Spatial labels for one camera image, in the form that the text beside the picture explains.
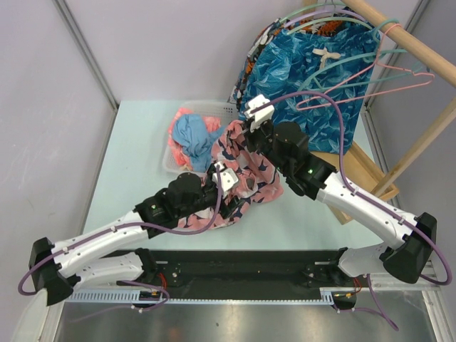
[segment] wooden base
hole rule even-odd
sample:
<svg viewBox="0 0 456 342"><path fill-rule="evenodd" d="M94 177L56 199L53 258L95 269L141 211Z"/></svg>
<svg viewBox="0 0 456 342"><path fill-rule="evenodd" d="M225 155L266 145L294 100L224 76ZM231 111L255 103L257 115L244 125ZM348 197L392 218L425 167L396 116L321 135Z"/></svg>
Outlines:
<svg viewBox="0 0 456 342"><path fill-rule="evenodd" d="M317 157L334 165L339 170L339 156L325 152L312 152ZM355 184L364 190L371 192L374 187L385 177L380 168L364 153L364 151L353 142L350 150L343 156L345 174ZM385 192L379 196L383 201L391 200L399 193L399 189L390 185ZM329 207L341 224L352 220L347 214L339 209Z"/></svg>

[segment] wooden clothes rack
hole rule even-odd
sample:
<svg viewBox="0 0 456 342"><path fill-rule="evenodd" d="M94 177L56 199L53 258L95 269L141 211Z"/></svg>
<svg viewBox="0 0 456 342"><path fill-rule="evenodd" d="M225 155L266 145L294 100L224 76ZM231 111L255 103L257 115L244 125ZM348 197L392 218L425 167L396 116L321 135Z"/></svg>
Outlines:
<svg viewBox="0 0 456 342"><path fill-rule="evenodd" d="M374 26L379 26L388 18L383 15L375 7L367 4L364 0L341 0L353 11L360 14ZM304 0L304 6L316 4L317 0ZM386 24L381 28L384 33L394 24ZM396 42L399 47L404 48L411 53L419 61L425 64L429 69L434 71L449 84L456 88L456 66L451 64L441 55L433 51L429 46L426 46L416 37L412 36L402 27L395 27L389 33L388 37ZM367 189L375 196L385 200L385 191L389 193L387 197L392 198L398 193L393 182L423 153L423 151L435 140L436 137L456 118L456 96L450 101L447 107L438 115L434 122L426 129L426 131L416 140L413 146L399 160L399 162L386 175L382 175L378 183L373 189ZM333 212L338 217L341 223L346 223L350 219L344 213L333 209Z"/></svg>

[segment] white wall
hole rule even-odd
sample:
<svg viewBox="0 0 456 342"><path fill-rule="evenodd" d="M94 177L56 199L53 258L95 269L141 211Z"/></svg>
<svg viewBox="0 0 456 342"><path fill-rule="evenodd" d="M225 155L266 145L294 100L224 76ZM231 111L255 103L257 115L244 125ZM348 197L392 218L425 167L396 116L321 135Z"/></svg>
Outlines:
<svg viewBox="0 0 456 342"><path fill-rule="evenodd" d="M418 0L369 2L405 24ZM118 101L228 99L257 34L302 3L68 0Z"/></svg>
<svg viewBox="0 0 456 342"><path fill-rule="evenodd" d="M456 64L456 36L453 16L454 0L431 1L413 35ZM405 56L400 66L416 60ZM414 83L403 79L389 82L385 88ZM405 154L426 127L456 96L455 89L437 77L429 86L378 97L372 115L389 168ZM437 218L437 245L444 251L456 272L456 123L443 131L436 141L395 182L404 208L421 214L426 211ZM445 278L438 258L433 259L441 279ZM456 282L443 288L447 306L456 318Z"/></svg>
<svg viewBox="0 0 456 342"><path fill-rule="evenodd" d="M31 245L79 232L114 114L52 1L0 1L0 32L0 341L9 341L30 299L16 287Z"/></svg>

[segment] white ribbon bow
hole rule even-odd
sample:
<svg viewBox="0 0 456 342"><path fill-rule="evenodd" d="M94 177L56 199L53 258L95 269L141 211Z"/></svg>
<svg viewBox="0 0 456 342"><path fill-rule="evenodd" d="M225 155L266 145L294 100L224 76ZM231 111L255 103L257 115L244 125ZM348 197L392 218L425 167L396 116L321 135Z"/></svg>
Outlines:
<svg viewBox="0 0 456 342"><path fill-rule="evenodd" d="M341 57L341 55L337 52L328 52L327 48L324 48L323 50L320 48L315 48L314 50L312 50L312 52L316 55L321 56L320 70L325 67L325 63L328 58L339 59Z"/></svg>

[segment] pink cloth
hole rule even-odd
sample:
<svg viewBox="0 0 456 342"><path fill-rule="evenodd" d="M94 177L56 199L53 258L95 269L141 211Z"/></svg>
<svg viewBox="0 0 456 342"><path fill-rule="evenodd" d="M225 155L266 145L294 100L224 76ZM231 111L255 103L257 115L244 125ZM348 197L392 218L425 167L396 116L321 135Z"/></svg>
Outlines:
<svg viewBox="0 0 456 342"><path fill-rule="evenodd" d="M193 170L192 164L190 163L190 157L184 154L182 151L182 146L172 139L172 128L174 127L176 120L186 114L193 114L193 111L187 108L179 108L176 115L172 119L171 125L168 128L168 145L171 148L172 156L174 157L177 165L186 167L188 170ZM222 126L220 118L203 115L201 118L206 125L207 132L214 132Z"/></svg>
<svg viewBox="0 0 456 342"><path fill-rule="evenodd" d="M245 199L245 203L227 219L223 219L218 214L211 229L229 226L238 222L250 208L252 202L270 202L284 192L280 185L279 173L276 168L262 155L247 151L246 142L241 131L242 121L235 120L230 123L220 139L212 146L212 158L232 168L239 178L239 184L225 199L226 203L233 196ZM180 219L178 227L201 229L210 221L213 214L214 210L212 208L202 210Z"/></svg>

